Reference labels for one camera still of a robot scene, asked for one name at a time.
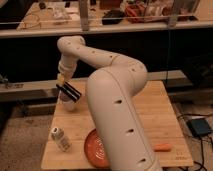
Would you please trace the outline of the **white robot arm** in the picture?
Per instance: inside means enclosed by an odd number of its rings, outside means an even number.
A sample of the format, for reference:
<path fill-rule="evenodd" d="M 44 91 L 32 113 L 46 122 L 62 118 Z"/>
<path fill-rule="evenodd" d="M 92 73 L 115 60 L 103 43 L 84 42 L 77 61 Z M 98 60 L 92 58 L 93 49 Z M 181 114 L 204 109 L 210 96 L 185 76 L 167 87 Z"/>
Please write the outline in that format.
<path fill-rule="evenodd" d="M 144 132 L 132 97 L 146 85 L 145 65 L 131 57 L 88 47 L 81 36 L 57 41 L 61 52 L 57 87 L 73 101 L 80 93 L 69 81 L 79 60 L 96 69 L 85 94 L 112 171 L 163 171 Z"/>

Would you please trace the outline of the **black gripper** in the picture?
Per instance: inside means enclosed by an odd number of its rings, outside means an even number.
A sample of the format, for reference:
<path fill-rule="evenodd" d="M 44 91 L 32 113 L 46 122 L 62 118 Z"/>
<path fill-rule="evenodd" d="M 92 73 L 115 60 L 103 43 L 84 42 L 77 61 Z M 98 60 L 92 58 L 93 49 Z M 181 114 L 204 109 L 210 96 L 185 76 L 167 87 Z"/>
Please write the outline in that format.
<path fill-rule="evenodd" d="M 81 97 L 81 93 L 68 82 L 64 82 L 62 85 L 57 84 L 56 87 L 74 102 L 77 102 Z"/>

